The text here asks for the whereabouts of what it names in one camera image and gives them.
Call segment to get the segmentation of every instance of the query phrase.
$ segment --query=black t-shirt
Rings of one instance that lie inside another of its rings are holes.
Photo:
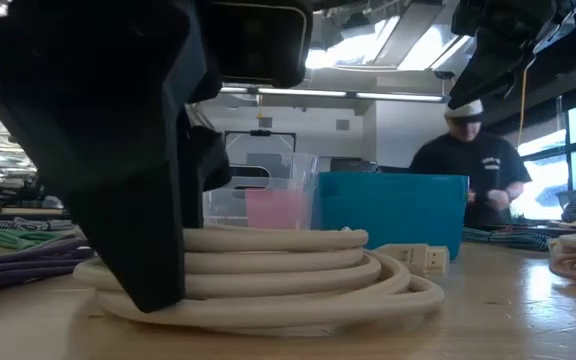
[[[470,177],[470,189],[477,198],[466,208],[466,226],[510,223],[510,210],[490,208],[486,194],[517,181],[531,181],[517,151],[507,141],[483,133],[468,143],[449,134],[440,136],[419,149],[410,169],[421,174]]]

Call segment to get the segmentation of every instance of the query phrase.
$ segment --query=clear plastic container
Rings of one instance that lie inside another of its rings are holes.
[[[249,154],[246,166],[269,177],[233,177],[204,193],[206,222],[262,229],[310,229],[317,182],[317,157],[310,154]]]

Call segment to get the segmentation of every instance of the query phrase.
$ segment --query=wall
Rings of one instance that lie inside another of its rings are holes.
[[[408,167],[424,144],[448,131],[443,104],[378,101],[377,162]]]
[[[259,128],[257,114],[253,107],[239,107],[231,110],[223,106],[204,106],[204,114],[219,130],[250,131]],[[272,117],[273,132],[294,132],[297,134],[297,152],[325,157],[322,170],[329,168],[329,157],[362,157],[362,121],[351,109],[320,109],[267,107],[262,108],[265,117]],[[337,131],[338,119],[350,120],[350,130]],[[292,138],[283,136],[283,140],[292,144]],[[245,159],[245,153],[289,152],[291,149],[279,137],[259,138],[241,136],[230,144],[229,155],[234,160]]]
[[[364,114],[361,138],[361,158],[377,161],[377,102],[374,102]]]

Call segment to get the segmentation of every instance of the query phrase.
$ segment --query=man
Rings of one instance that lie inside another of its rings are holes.
[[[483,106],[477,100],[446,108],[449,133],[424,145],[410,168],[421,174],[470,177],[466,226],[510,223],[510,203],[530,182],[517,151],[505,140],[480,133]]]

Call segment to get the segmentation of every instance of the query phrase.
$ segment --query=ceiling light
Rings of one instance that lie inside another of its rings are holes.
[[[304,95],[304,96],[324,96],[324,97],[345,97],[345,91],[324,91],[324,90],[301,90],[301,89],[275,89],[259,88],[260,94],[270,95]]]
[[[14,167],[1,167],[1,171],[9,171],[9,172],[28,172],[28,171],[37,171],[36,168],[28,167],[28,168],[14,168]]]
[[[434,95],[412,95],[412,94],[378,94],[378,93],[357,93],[357,98],[366,100],[399,100],[399,101],[424,101],[442,102],[443,96]]]
[[[472,39],[470,36],[462,36],[453,46],[451,46],[443,55],[439,57],[439,59],[435,60],[435,62],[430,65],[430,68],[435,70],[441,65],[443,65],[448,59],[450,59],[457,50],[461,49],[462,46],[466,45],[466,43]]]
[[[5,152],[22,153],[22,152],[24,152],[24,149],[14,148],[14,147],[1,147],[0,146],[0,153],[5,153]]]
[[[221,88],[221,91],[219,91],[221,93],[224,94],[245,94],[248,92],[248,88],[236,88],[236,87],[230,87],[230,86],[223,86]]]

